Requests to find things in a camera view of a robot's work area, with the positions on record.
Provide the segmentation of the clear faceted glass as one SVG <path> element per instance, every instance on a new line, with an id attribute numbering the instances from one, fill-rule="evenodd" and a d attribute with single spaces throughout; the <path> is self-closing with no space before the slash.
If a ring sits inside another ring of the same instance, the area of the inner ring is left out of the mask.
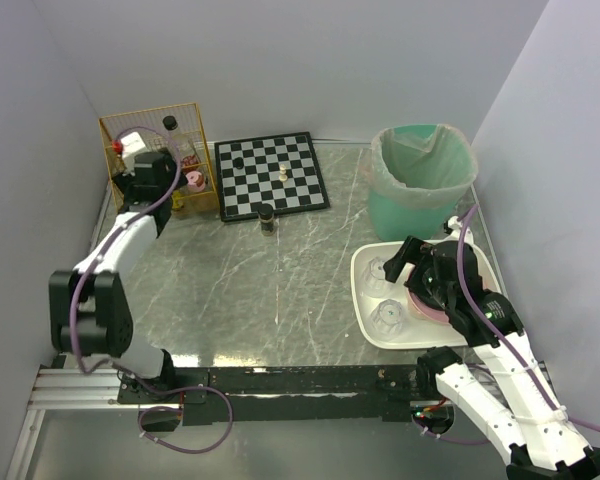
<path id="1" fill-rule="evenodd" d="M 402 304 L 393 299 L 381 301 L 369 316 L 371 330 L 383 341 L 399 336 L 406 325 L 407 316 Z"/>

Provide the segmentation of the clear drinking glass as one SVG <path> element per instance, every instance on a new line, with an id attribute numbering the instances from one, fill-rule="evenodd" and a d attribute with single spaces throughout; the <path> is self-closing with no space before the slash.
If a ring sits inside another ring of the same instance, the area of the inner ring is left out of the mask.
<path id="1" fill-rule="evenodd" d="M 384 264 L 386 260 L 374 257 L 362 273 L 362 291 L 372 298 L 385 298 L 389 295 L 393 284 L 385 278 Z"/>

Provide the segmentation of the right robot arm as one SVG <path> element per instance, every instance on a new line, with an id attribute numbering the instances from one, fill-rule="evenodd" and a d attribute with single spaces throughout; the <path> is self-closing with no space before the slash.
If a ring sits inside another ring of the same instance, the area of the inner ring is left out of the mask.
<path id="1" fill-rule="evenodd" d="M 419 357 L 420 391 L 459 407 L 498 450 L 510 479 L 600 476 L 600 448 L 578 431 L 551 391 L 510 301 L 484 286 L 473 248 L 458 240 L 432 244 L 408 237 L 384 264 L 386 280 L 396 282 L 407 265 L 407 290 L 447 316 L 504 398 L 495 398 L 447 346 Z"/>

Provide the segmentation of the pink plate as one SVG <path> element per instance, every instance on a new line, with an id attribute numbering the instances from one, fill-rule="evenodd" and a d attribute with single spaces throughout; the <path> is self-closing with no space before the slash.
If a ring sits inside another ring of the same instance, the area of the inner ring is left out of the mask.
<path id="1" fill-rule="evenodd" d="M 478 259 L 479 274 L 482 277 L 483 287 L 492 291 L 500 292 L 500 285 L 498 279 L 495 276 L 493 269 L 488 261 L 484 261 L 482 258 Z M 444 311 L 437 311 L 421 304 L 416 298 L 414 298 L 408 290 L 406 290 L 406 302 L 407 307 L 409 303 L 413 303 L 422 312 L 423 318 L 421 320 L 430 321 L 433 323 L 448 325 L 449 319 Z"/>

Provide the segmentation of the black plate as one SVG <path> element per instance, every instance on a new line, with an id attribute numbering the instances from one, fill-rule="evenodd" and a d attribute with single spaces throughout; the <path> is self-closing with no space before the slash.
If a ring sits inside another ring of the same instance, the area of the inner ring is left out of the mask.
<path id="1" fill-rule="evenodd" d="M 432 269 L 417 271 L 413 269 L 404 286 L 421 304 L 437 311 L 446 308 L 446 301 L 441 295 L 440 282 L 434 277 Z"/>

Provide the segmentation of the yellow label sauce bottle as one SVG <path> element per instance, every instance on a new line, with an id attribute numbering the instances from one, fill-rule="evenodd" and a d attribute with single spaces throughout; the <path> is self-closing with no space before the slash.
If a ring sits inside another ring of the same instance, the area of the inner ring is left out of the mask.
<path id="1" fill-rule="evenodd" d="M 185 202 L 183 196 L 179 191 L 174 192 L 171 195 L 172 198 L 172 215 L 176 218 L 181 218 L 185 211 Z"/>

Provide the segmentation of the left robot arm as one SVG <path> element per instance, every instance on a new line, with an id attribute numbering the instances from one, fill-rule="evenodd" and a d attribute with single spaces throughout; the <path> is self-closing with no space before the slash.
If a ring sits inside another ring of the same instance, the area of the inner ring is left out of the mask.
<path id="1" fill-rule="evenodd" d="M 135 335 L 123 282 L 162 234 L 171 194 L 186 180 L 161 148 L 136 155 L 133 174 L 117 182 L 124 188 L 123 205 L 112 229 L 73 269 L 50 276 L 51 342 L 57 352 L 73 355 L 84 373 L 110 363 L 129 389 L 164 396 L 176 386 L 173 360 Z"/>

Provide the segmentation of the clear vinegar bottle red label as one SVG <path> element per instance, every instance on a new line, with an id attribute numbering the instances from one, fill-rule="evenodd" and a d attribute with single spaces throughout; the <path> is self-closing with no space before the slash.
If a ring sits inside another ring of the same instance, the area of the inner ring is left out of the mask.
<path id="1" fill-rule="evenodd" d="M 196 170 L 200 165 L 200 158 L 194 142 L 181 130 L 173 115 L 165 116 L 162 124 L 178 149 L 182 169 L 185 172 Z"/>

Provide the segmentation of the pink lid spice jar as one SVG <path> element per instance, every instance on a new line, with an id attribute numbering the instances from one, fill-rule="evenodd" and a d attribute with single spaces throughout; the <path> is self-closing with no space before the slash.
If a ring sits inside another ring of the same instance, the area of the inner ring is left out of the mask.
<path id="1" fill-rule="evenodd" d="M 190 194 L 200 193 L 206 189 L 206 177 L 199 170 L 188 171 L 185 175 L 187 180 L 187 192 Z"/>

